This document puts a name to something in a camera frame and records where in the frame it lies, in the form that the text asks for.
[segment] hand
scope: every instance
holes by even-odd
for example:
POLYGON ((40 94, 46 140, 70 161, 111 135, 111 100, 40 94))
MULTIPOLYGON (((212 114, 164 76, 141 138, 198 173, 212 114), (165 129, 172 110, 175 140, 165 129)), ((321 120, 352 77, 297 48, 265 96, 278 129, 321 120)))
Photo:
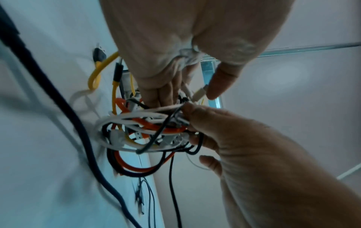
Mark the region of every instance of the hand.
POLYGON ((221 61, 207 97, 217 98, 273 40, 294 0, 101 0, 119 53, 151 107, 176 102, 204 53, 221 61))
POLYGON ((221 158, 200 162, 221 178, 232 227, 359 227, 359 197, 291 139, 221 109, 186 103, 183 113, 221 158))

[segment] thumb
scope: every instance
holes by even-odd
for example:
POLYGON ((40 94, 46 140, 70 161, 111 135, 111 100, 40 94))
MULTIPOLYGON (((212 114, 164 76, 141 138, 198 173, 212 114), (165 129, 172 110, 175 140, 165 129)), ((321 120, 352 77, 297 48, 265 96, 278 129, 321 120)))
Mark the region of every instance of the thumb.
POLYGON ((220 178, 222 176, 222 166, 221 163, 212 156, 201 155, 199 156, 199 161, 205 167, 208 167, 210 170, 220 178))
POLYGON ((241 74, 243 66, 244 65, 230 65, 221 62, 215 70, 211 81, 209 82, 209 86, 207 89, 208 99, 216 99, 224 91, 231 87, 241 74))
POLYGON ((211 109, 205 109, 200 105, 185 103, 183 114, 189 120, 195 130, 200 131, 212 138, 216 138, 223 127, 223 116, 211 109))

